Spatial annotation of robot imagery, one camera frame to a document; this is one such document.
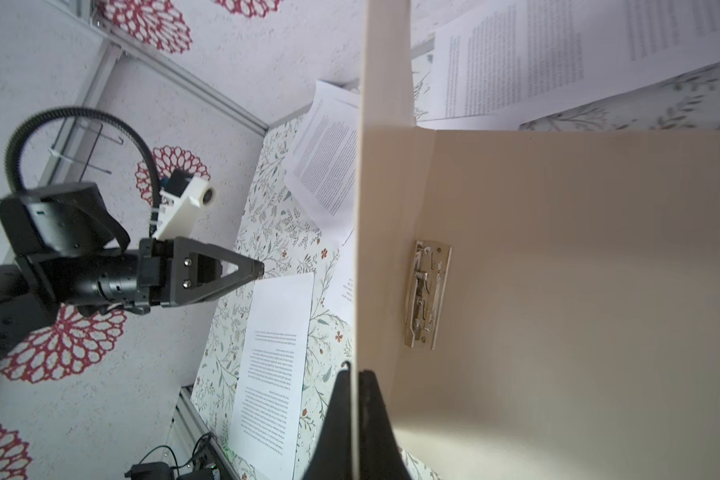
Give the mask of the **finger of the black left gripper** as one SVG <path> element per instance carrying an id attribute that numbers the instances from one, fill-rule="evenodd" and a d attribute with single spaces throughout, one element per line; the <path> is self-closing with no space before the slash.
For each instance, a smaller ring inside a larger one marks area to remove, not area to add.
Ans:
<path id="1" fill-rule="evenodd" d="M 179 238 L 179 303 L 218 300 L 261 279 L 264 263 L 217 245 Z"/>

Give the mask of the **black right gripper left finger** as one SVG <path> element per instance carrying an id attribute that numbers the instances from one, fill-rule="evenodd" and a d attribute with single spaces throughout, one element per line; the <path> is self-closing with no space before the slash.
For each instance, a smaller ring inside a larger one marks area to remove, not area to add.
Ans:
<path id="1" fill-rule="evenodd" d="M 351 369 L 339 372 L 304 480 L 352 479 Z"/>

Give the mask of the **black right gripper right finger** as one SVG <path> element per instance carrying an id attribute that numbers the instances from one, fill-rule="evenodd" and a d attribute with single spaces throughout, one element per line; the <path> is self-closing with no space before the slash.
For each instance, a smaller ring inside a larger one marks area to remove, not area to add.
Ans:
<path id="1" fill-rule="evenodd" d="M 362 371 L 359 388 L 360 478 L 410 480 L 376 374 L 370 370 Z"/>

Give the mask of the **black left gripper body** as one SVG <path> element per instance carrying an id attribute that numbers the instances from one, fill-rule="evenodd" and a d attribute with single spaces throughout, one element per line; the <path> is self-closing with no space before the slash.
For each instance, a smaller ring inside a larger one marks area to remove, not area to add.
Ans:
<path id="1" fill-rule="evenodd" d="M 198 254 L 187 237 L 173 240 L 145 238 L 139 242 L 136 306 L 174 307 L 189 302 L 188 291 L 199 285 Z"/>

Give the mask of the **beige paper folder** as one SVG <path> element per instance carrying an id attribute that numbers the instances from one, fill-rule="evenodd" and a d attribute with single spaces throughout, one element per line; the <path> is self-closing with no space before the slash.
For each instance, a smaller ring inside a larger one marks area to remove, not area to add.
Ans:
<path id="1" fill-rule="evenodd" d="M 355 366 L 448 479 L 720 479 L 720 131 L 416 125 L 406 1 L 367 7 Z M 405 345 L 417 240 L 452 247 Z"/>

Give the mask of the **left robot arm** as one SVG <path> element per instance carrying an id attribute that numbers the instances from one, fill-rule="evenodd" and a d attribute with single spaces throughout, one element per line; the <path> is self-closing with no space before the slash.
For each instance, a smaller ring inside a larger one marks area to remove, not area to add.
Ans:
<path id="1" fill-rule="evenodd" d="M 218 300 L 265 273 L 258 260 L 187 237 L 130 249 L 91 182 L 14 192 L 0 200 L 0 222 L 15 255 L 0 265 L 0 360 L 63 305 L 86 317 L 144 315 Z"/>

